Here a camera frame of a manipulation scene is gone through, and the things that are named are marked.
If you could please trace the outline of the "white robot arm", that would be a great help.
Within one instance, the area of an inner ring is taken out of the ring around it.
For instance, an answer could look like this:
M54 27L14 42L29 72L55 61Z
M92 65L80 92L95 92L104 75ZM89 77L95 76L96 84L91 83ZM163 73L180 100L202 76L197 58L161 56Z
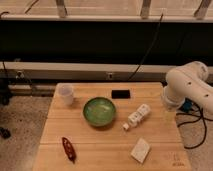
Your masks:
M200 61L170 69L166 74L167 85L161 94L165 108L177 110L188 98L213 114L213 87L206 83L208 76L208 67Z

